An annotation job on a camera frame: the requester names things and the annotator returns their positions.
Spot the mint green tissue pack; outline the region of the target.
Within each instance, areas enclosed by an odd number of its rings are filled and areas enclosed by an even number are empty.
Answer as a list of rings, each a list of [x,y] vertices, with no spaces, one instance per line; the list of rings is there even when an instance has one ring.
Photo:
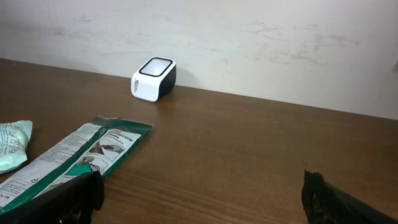
[[[1,123],[1,174],[18,168],[27,160],[26,148],[32,128],[33,122],[29,120]]]

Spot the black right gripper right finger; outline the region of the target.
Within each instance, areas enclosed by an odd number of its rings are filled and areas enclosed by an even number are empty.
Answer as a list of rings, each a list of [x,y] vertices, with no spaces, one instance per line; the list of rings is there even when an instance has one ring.
[[[304,172],[302,205],[309,224],[397,224],[397,220],[329,184],[318,172]]]

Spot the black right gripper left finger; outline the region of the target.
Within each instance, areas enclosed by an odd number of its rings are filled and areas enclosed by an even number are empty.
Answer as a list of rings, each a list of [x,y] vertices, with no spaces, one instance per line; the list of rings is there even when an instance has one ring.
[[[98,171],[84,173],[1,215],[1,224],[91,223],[104,202]]]

